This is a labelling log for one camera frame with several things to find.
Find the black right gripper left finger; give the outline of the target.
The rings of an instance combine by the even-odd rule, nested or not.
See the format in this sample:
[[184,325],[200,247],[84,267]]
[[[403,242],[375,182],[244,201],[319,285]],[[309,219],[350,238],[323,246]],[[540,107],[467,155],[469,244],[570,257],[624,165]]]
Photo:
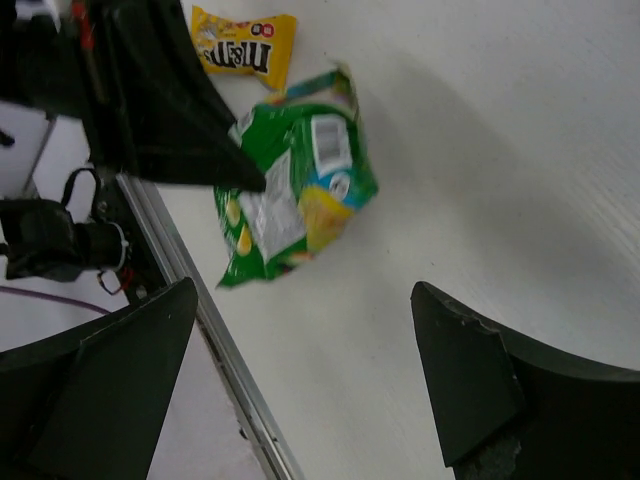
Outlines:
[[184,278],[2,352],[2,478],[146,478],[197,306]]

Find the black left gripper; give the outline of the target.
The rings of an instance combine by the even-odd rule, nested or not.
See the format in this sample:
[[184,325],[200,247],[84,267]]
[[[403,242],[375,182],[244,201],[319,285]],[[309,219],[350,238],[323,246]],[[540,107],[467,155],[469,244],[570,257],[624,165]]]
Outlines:
[[[178,1],[103,1],[123,171],[155,183],[262,191],[264,174],[231,139],[235,116],[204,71]],[[106,76],[89,5],[62,17],[1,3],[1,100],[82,122],[95,165],[118,165]]]

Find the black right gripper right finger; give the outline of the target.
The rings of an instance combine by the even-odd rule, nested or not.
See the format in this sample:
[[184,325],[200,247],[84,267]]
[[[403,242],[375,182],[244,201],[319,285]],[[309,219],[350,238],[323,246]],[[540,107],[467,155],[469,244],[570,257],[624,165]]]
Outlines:
[[635,479],[639,374],[574,355],[415,284],[416,342],[458,479]]

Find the yellow M&M packet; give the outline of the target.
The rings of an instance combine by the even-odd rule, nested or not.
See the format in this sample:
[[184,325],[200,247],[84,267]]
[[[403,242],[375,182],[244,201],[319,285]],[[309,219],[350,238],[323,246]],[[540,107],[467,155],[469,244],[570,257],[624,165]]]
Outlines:
[[236,22],[192,8],[191,40],[205,71],[252,75],[272,90],[286,85],[296,29],[287,14]]

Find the green snack bag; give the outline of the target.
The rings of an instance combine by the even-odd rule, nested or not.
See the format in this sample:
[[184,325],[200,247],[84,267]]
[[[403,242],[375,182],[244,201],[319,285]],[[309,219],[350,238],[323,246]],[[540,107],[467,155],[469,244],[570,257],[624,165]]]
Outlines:
[[344,64],[255,104],[229,135],[266,188],[214,190],[229,250],[221,288],[272,281],[312,260],[378,192]]

